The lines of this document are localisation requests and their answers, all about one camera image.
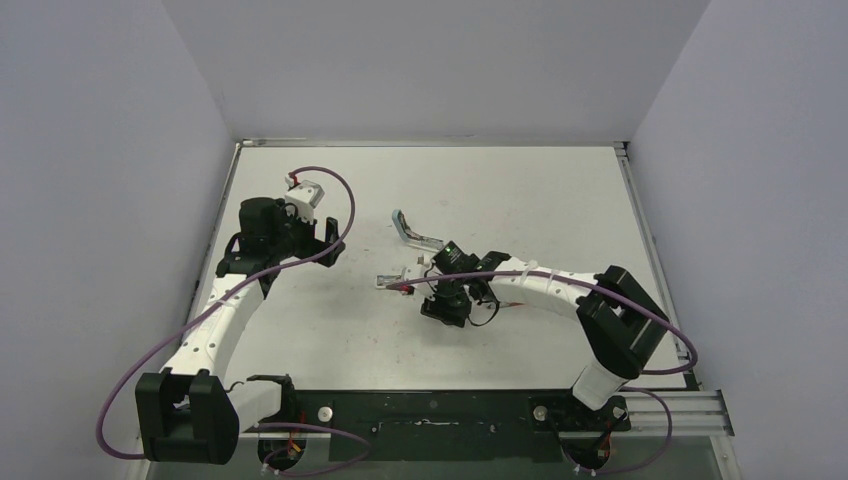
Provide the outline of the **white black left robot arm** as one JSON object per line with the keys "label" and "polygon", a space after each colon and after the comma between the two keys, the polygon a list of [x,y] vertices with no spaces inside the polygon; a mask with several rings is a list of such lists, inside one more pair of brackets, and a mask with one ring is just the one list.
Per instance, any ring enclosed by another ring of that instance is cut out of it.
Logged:
{"label": "white black left robot arm", "polygon": [[223,465],[242,432],[260,420],[282,431],[297,420],[297,401],[283,393],[291,379],[250,377],[234,390],[223,384],[245,327],[267,298],[290,258],[332,266],[345,246],[336,219],[315,235],[321,193],[288,193],[280,199],[241,202],[239,231],[226,244],[215,269],[204,319],[182,339],[158,373],[144,373],[135,386],[143,455],[153,462]]}

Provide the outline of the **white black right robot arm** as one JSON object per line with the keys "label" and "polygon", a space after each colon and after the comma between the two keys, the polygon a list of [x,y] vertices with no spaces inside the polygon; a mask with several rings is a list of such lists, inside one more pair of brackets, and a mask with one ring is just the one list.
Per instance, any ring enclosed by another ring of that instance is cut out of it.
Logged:
{"label": "white black right robot arm", "polygon": [[463,328],[473,305],[516,303],[574,320],[593,358],[565,402],[568,421],[593,427],[605,405],[627,382],[643,374],[666,335],[666,315],[629,271],[610,266],[596,274],[562,272],[504,252],[483,257],[450,242],[430,262],[434,286],[423,289],[420,312]]}

